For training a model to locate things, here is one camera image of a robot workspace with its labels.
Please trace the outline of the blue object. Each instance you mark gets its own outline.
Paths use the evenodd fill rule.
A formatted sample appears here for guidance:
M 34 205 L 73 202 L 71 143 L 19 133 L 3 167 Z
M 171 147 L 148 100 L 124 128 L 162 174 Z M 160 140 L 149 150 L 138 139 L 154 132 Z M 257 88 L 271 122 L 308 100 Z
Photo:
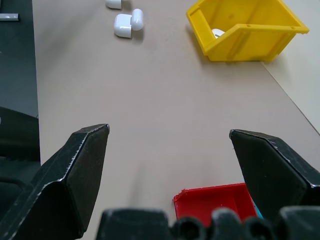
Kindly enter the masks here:
M 257 205 L 255 203 L 253 203 L 253 205 L 254 205 L 257 217 L 263 219 L 264 217 L 262 216 L 261 212 L 259 211 Z

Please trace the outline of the red plastic tray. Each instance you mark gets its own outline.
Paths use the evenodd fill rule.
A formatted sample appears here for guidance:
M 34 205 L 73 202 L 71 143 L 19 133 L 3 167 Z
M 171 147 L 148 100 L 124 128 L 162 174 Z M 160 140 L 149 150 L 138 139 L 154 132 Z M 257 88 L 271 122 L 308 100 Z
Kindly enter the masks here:
M 183 189 L 172 201 L 177 219 L 193 217 L 206 227 L 211 223 L 212 212 L 220 208 L 233 210 L 241 221 L 257 216 L 245 183 Z

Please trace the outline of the grey metal bar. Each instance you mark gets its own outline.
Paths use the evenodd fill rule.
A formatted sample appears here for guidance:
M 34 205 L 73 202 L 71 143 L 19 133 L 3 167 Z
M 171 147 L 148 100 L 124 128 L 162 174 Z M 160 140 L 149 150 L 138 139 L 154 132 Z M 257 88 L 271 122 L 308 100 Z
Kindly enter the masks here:
M 0 22 L 16 22 L 19 21 L 18 13 L 0 13 Z

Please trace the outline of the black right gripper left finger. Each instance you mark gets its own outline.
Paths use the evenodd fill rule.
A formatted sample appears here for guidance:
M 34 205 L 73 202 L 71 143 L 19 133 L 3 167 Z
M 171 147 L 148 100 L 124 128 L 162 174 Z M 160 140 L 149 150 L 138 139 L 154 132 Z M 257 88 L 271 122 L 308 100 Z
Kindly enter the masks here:
M 77 240 L 87 231 L 100 189 L 110 127 L 70 135 L 0 217 L 0 240 Z

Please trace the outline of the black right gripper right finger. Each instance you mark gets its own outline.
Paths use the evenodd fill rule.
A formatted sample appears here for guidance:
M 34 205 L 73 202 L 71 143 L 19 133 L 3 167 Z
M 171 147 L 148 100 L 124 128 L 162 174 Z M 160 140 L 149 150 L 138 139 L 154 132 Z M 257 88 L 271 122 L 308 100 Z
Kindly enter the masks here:
M 263 218 L 275 220 L 286 206 L 320 206 L 320 172 L 281 138 L 241 129 L 229 138 Z

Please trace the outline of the dark rounded robot body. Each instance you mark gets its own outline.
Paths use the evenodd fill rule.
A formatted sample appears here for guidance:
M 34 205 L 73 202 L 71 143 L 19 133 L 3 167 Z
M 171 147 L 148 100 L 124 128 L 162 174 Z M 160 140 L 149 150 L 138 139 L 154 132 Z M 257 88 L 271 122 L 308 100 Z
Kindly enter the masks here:
M 40 167 L 39 120 L 0 106 L 0 219 Z

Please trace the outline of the white object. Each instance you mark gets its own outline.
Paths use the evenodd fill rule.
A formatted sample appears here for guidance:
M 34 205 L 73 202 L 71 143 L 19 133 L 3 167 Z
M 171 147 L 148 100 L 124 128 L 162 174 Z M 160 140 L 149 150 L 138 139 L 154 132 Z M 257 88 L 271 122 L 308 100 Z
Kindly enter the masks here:
M 225 33 L 223 30 L 220 30 L 218 28 L 213 28 L 211 31 L 216 39 Z

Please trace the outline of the yellow plastic bin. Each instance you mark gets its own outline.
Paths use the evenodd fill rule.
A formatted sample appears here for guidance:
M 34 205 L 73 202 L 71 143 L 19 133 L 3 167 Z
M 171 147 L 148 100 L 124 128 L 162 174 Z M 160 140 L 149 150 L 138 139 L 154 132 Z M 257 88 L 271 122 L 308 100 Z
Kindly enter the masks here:
M 273 61 L 308 27 L 283 0 L 199 0 L 186 17 L 212 62 Z M 215 38 L 212 29 L 224 34 Z

